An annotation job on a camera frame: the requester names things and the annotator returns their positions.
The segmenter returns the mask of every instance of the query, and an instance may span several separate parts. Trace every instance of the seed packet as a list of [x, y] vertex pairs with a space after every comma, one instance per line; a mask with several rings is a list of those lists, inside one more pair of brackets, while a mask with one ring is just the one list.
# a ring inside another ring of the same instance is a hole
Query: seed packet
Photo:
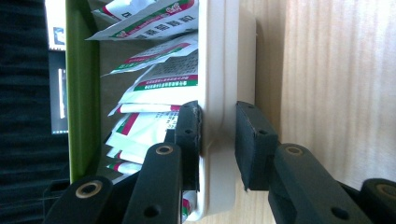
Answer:
[[161, 0], [88, 40], [158, 39], [198, 30], [198, 0]]
[[104, 7], [94, 10], [92, 14], [111, 23], [116, 23], [137, 14], [156, 2], [157, 0], [114, 0]]
[[106, 144], [144, 159], [147, 150], [175, 129], [178, 112], [126, 114], [116, 124]]
[[121, 97], [119, 104], [183, 105], [198, 98], [198, 50], [152, 66]]
[[142, 164], [130, 162], [130, 161], [119, 161], [109, 164], [107, 168], [115, 170], [125, 175], [133, 175], [134, 173], [142, 169]]
[[152, 105], [152, 104], [119, 104], [108, 115], [115, 113], [168, 112], [178, 111], [180, 105]]
[[183, 35], [136, 54], [110, 72], [110, 74], [137, 71], [156, 63], [164, 63], [172, 57], [187, 56], [197, 49], [198, 34]]
[[131, 161], [131, 162], [135, 162], [135, 163], [139, 163], [139, 164], [143, 164], [143, 161], [145, 160], [145, 157], [136, 156], [132, 152], [122, 151], [115, 147], [111, 148], [110, 151], [108, 151], [108, 153], [106, 155], [110, 158]]
[[197, 204], [197, 193], [195, 190], [186, 190], [183, 192], [182, 199], [182, 222], [186, 221], [191, 212], [195, 209]]

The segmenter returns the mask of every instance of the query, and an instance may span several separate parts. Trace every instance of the black fabric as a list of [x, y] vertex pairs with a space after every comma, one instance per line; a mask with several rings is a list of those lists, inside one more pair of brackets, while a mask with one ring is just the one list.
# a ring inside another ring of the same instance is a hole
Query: black fabric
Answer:
[[0, 2], [0, 222], [41, 223], [42, 194], [68, 164], [50, 129], [44, 0]]

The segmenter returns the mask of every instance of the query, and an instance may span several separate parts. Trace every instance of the green plastic bin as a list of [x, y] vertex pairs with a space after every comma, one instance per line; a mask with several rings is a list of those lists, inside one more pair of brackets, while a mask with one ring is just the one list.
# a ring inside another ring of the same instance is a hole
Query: green plastic bin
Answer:
[[70, 178], [95, 174], [101, 155], [99, 43], [87, 1], [66, 1], [66, 73]]

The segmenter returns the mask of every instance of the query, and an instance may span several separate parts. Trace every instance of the white plastic container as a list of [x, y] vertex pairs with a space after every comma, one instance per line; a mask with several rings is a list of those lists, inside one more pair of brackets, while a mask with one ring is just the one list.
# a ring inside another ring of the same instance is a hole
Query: white plastic container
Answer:
[[239, 1], [200, 1], [199, 105], [203, 148], [197, 209], [189, 221], [230, 210], [235, 198], [235, 104], [254, 104], [256, 21]]
[[[99, 166], [105, 167], [102, 160], [106, 152], [100, 147], [120, 118], [120, 115], [108, 117], [107, 114], [144, 70], [99, 76], [111, 71], [120, 60], [152, 46], [152, 43], [131, 44], [128, 41], [85, 41], [92, 35], [94, 21], [89, 20], [88, 6], [79, 1], [66, 1], [72, 181], [90, 173], [90, 164], [98, 160], [99, 150], [102, 150]], [[91, 8], [109, 2], [88, 1]], [[203, 148], [199, 167], [200, 191], [189, 221], [233, 207], [235, 180], [240, 178], [234, 157], [235, 105], [238, 100], [254, 104], [255, 93], [255, 19], [240, 7], [238, 0], [200, 0], [199, 4], [198, 86], [199, 105], [203, 110]], [[105, 24], [102, 27], [96, 25], [99, 30], [106, 27]]]

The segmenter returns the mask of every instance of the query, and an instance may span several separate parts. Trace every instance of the wood grain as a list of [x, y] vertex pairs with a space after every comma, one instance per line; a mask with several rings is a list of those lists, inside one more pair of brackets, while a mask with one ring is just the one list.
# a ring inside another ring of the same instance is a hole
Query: wood grain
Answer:
[[[396, 181], [396, 3], [245, 0], [257, 19], [256, 105], [283, 143], [309, 148], [359, 189]], [[264, 192], [236, 183], [230, 212], [198, 223], [274, 223]]]
[[396, 180], [396, 3], [289, 1], [282, 142], [337, 180]]

